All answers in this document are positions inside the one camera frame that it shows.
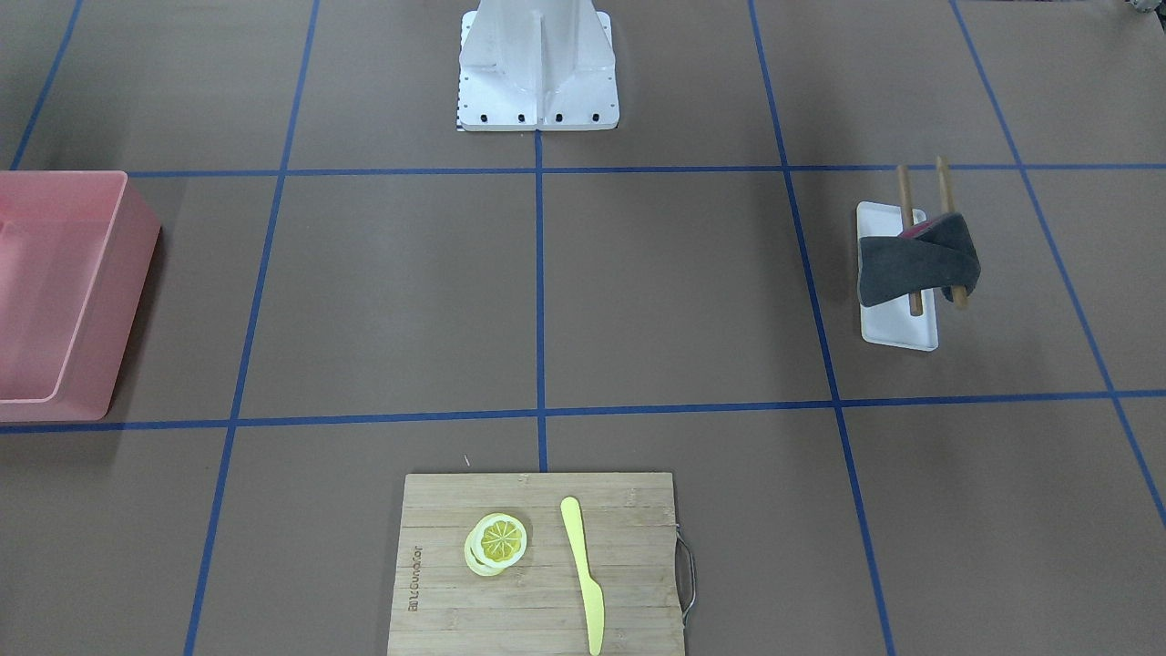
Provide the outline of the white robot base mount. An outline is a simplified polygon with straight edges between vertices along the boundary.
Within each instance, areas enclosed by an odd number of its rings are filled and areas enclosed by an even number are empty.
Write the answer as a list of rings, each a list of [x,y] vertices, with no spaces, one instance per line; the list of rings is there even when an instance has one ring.
[[[463,13],[459,37],[458,129],[620,124],[612,21],[591,1],[482,1]]]

